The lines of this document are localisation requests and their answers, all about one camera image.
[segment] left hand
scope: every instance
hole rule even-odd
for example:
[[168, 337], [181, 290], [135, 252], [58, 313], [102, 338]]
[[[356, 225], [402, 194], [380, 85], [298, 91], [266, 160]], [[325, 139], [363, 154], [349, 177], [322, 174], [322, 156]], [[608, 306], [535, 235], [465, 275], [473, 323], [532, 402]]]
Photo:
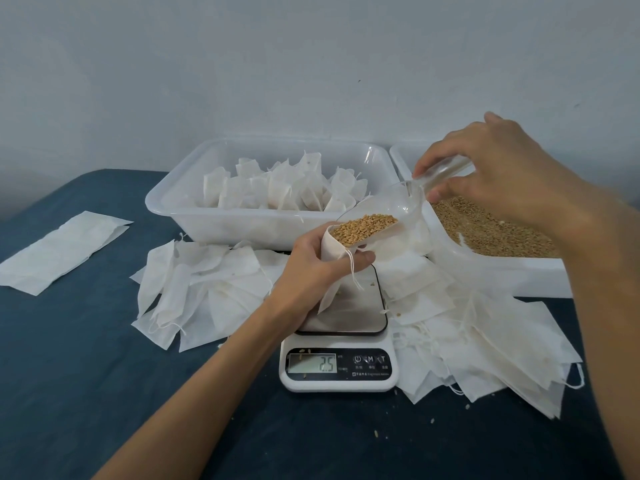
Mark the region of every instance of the left hand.
[[[309, 311], [322, 299], [329, 286], [351, 273], [349, 257], [336, 261], [320, 260], [320, 243], [329, 222], [301, 235], [293, 245], [291, 256], [276, 282], [271, 295], [265, 300], [283, 323], [288, 337], [304, 322]], [[362, 271], [375, 261], [372, 251], [357, 251], [353, 255], [355, 272]]]

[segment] digital kitchen scale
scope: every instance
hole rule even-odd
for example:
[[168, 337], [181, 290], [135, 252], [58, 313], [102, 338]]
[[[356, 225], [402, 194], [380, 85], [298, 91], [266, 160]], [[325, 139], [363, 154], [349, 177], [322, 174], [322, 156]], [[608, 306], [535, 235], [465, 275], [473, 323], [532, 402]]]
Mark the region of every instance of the digital kitchen scale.
[[373, 266], [340, 282], [331, 306], [312, 310], [280, 346], [280, 380], [292, 392], [384, 392], [398, 365]]

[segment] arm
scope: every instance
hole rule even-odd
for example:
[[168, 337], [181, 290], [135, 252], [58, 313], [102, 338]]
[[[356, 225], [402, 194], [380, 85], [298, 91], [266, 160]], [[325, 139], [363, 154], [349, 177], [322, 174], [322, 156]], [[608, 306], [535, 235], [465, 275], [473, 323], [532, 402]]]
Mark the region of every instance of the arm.
[[609, 439], [624, 473], [640, 478], [640, 214], [553, 160], [515, 122], [492, 113], [433, 144], [414, 176], [457, 154], [470, 158], [476, 172], [448, 179], [427, 199], [460, 195], [554, 241]]
[[[242, 326], [94, 476], [114, 479], [197, 479], [231, 414], [280, 342], [298, 329], [332, 283], [351, 272], [348, 258], [319, 259], [328, 225], [300, 237], [285, 270]], [[356, 271], [373, 263], [355, 255]]]

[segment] stack of tea bags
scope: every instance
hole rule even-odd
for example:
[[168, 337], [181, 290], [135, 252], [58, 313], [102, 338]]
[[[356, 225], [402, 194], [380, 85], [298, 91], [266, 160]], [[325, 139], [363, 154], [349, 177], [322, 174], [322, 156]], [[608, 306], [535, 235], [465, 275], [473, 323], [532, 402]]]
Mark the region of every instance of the stack of tea bags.
[[222, 167], [204, 176], [202, 206], [345, 212], [364, 199], [366, 179], [338, 167], [327, 180], [321, 160], [320, 153], [305, 153], [294, 165], [286, 160], [263, 171], [258, 161], [240, 158], [236, 177]]
[[140, 284], [132, 325], [165, 350], [180, 332], [180, 352], [228, 337], [270, 293], [287, 259], [242, 242], [231, 250], [168, 242], [131, 277]]
[[510, 387], [555, 418], [572, 363], [578, 363], [582, 384], [569, 387], [584, 385], [582, 359], [544, 303], [467, 289], [414, 251], [375, 266], [399, 363], [398, 387], [414, 404], [441, 385], [470, 402]]

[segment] display number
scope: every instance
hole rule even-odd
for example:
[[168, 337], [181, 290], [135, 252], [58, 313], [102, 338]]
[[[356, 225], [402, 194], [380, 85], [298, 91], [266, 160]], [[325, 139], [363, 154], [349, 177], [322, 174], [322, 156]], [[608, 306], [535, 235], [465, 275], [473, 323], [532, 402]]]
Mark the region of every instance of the display number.
[[335, 357], [321, 357], [320, 372], [333, 372]]

